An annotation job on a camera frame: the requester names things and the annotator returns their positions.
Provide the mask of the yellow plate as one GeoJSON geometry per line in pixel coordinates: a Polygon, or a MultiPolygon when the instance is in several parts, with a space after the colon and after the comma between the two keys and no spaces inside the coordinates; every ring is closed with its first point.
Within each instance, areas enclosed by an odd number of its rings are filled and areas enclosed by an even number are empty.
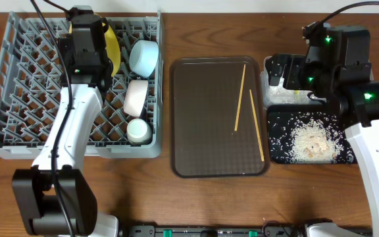
{"type": "Polygon", "coordinates": [[[66,62],[73,67],[76,76],[92,76],[108,80],[119,70],[120,46],[108,20],[93,12],[70,18],[68,40],[65,46],[66,62]]]}

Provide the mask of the wooden chopstick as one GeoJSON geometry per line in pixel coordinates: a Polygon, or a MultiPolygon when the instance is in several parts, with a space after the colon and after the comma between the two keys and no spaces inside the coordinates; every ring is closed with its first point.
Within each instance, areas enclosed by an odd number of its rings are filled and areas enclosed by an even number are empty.
{"type": "Polygon", "coordinates": [[[245,71],[246,71],[246,64],[243,65],[243,72],[241,76],[241,83],[240,83],[240,92],[238,96],[238,106],[237,106],[237,111],[236,111],[236,120],[235,120],[235,126],[234,126],[234,131],[238,131],[238,124],[239,124],[239,119],[240,119],[240,109],[241,109],[241,101],[242,101],[242,95],[243,95],[243,86],[245,82],[245,71]]]}
{"type": "Polygon", "coordinates": [[[260,158],[261,158],[261,162],[264,163],[265,157],[264,157],[264,152],[263,152],[263,147],[262,147],[261,134],[260,134],[259,123],[258,123],[258,118],[257,118],[257,111],[255,107],[255,102],[253,99],[253,92],[251,89],[249,90],[249,95],[250,95],[250,100],[251,100],[251,109],[253,113],[253,120],[254,120],[254,125],[255,125],[255,132],[256,132],[256,137],[257,137],[257,144],[259,147],[260,158]]]}

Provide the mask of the light blue bowl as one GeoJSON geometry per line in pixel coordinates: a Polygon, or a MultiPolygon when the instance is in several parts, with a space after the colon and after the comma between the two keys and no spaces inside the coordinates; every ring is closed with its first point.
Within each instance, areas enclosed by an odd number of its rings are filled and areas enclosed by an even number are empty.
{"type": "Polygon", "coordinates": [[[155,70],[159,56],[157,42],[139,40],[130,54],[129,65],[132,72],[143,78],[148,78],[155,70]]]}

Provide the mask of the white bowl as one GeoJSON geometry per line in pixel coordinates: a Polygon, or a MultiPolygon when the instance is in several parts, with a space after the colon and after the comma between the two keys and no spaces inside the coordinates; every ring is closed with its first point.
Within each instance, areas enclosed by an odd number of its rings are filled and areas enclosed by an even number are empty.
{"type": "Polygon", "coordinates": [[[139,117],[141,115],[148,85],[149,82],[147,80],[132,80],[130,82],[123,106],[123,111],[126,114],[132,117],[139,117]]]}

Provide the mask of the white cup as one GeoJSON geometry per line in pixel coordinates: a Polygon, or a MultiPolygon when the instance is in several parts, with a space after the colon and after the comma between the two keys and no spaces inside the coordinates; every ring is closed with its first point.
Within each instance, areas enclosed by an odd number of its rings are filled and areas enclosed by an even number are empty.
{"type": "Polygon", "coordinates": [[[126,131],[128,141],[132,145],[147,145],[152,140],[152,129],[143,119],[132,119],[128,123],[126,131]]]}

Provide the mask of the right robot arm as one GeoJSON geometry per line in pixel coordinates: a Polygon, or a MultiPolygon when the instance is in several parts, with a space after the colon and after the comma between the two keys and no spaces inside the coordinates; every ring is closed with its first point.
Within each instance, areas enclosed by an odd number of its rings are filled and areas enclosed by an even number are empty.
{"type": "Polygon", "coordinates": [[[356,163],[379,236],[379,81],[362,26],[306,26],[305,55],[267,57],[261,74],[270,158],[356,163]]]}

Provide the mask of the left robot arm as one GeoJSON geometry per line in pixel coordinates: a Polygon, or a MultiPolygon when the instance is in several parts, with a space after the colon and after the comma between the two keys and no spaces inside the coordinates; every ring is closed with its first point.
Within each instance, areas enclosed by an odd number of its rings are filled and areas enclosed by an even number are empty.
{"type": "Polygon", "coordinates": [[[118,218],[98,211],[82,169],[91,128],[120,62],[108,52],[106,18],[89,6],[65,14],[71,31],[55,46],[63,67],[60,105],[32,166],[15,170],[13,192],[29,235],[119,236],[118,218]]]}

